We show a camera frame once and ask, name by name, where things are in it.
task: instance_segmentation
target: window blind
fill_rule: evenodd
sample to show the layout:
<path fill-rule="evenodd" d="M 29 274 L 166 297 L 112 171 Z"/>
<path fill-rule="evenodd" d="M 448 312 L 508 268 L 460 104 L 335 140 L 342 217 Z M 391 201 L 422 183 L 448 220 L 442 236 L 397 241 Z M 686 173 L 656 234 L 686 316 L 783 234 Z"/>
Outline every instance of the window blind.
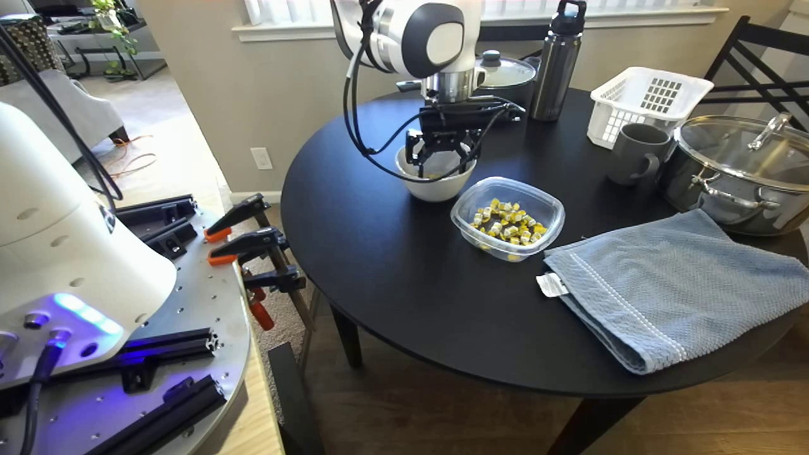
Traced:
<path fill-rule="evenodd" d="M 482 21 L 551 19 L 558 0 L 482 0 Z M 716 0 L 590 0 L 587 15 L 716 9 Z M 251 25 L 330 25 L 330 0 L 246 0 Z"/>

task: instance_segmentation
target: bowl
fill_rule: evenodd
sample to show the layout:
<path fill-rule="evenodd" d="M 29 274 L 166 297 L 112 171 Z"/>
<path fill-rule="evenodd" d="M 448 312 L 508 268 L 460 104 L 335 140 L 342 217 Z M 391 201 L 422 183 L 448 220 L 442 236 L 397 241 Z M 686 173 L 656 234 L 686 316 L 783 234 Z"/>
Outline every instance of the bowl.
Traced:
<path fill-rule="evenodd" d="M 519 203 L 520 210 L 532 215 L 536 224 L 541 224 L 546 231 L 523 246 L 514 246 L 489 234 L 481 234 L 477 227 L 472 227 L 472 220 L 477 210 L 489 207 L 494 201 Z M 505 178 L 489 178 L 469 187 L 456 201 L 451 220 L 460 231 L 460 236 L 476 248 L 486 250 L 499 262 L 520 263 L 546 250 L 558 238 L 563 227 L 563 205 L 538 187 L 505 181 Z"/>
<path fill-rule="evenodd" d="M 460 155 L 437 153 L 437 155 L 429 155 L 429 159 L 426 163 L 426 174 L 419 174 L 419 167 L 404 159 L 404 149 L 397 155 L 397 171 L 410 181 L 419 181 L 419 183 L 402 181 L 408 193 L 426 203 L 445 203 L 460 196 L 472 171 L 477 167 L 477 159 L 469 163 L 462 173 L 448 174 L 457 167 L 457 163 L 460 163 Z"/>

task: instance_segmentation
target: black round table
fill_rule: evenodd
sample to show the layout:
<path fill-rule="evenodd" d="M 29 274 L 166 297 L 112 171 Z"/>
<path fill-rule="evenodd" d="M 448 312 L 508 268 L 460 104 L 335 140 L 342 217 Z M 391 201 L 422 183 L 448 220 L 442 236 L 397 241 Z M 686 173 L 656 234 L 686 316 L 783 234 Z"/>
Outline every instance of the black round table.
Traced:
<path fill-rule="evenodd" d="M 385 97 L 362 106 L 366 145 L 381 145 L 419 100 Z M 591 101 L 567 97 L 557 124 L 499 124 L 469 184 L 503 174 L 558 197 L 563 234 L 555 246 L 670 215 L 656 187 L 614 187 L 608 153 L 587 140 Z M 391 167 L 402 143 L 379 159 Z M 335 119 L 299 153 L 283 184 L 289 243 L 331 303 L 343 353 L 362 368 L 356 327 L 437 368 L 508 388 L 582 398 L 551 452 L 580 452 L 647 394 L 724 377 L 768 353 L 792 327 L 777 318 L 725 349 L 653 377 L 624 371 L 562 303 L 536 288 L 543 258 L 501 263 L 469 246 L 451 224 L 453 203 L 419 203 L 375 171 Z M 793 254 L 800 236 L 762 243 Z"/>

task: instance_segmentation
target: blue towel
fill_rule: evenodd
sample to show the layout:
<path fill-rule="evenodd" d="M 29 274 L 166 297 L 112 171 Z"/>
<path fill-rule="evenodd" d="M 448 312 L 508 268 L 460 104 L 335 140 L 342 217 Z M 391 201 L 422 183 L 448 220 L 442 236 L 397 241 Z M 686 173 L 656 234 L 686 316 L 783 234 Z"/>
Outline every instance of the blue towel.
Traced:
<path fill-rule="evenodd" d="M 734 243 L 701 210 L 555 248 L 546 263 L 632 374 L 711 354 L 809 302 L 797 258 Z"/>

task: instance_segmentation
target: wall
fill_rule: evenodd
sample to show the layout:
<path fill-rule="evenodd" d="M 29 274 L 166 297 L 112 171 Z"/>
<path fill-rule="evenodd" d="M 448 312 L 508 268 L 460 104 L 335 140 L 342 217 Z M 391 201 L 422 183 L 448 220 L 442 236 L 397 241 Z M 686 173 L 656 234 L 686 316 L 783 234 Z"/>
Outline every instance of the wall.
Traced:
<path fill-rule="evenodd" d="M 696 28 L 587 31 L 575 87 L 595 90 L 624 67 L 702 73 L 738 15 L 780 25 L 792 0 L 732 0 L 734 14 Z M 241 44 L 244 0 L 140 0 L 198 124 L 232 193 L 281 193 L 302 145 L 342 110 L 347 62 L 335 42 Z M 499 45 L 519 56 L 532 44 Z M 364 100 L 390 93 L 391 77 L 362 73 Z M 251 147 L 271 149 L 259 173 Z"/>

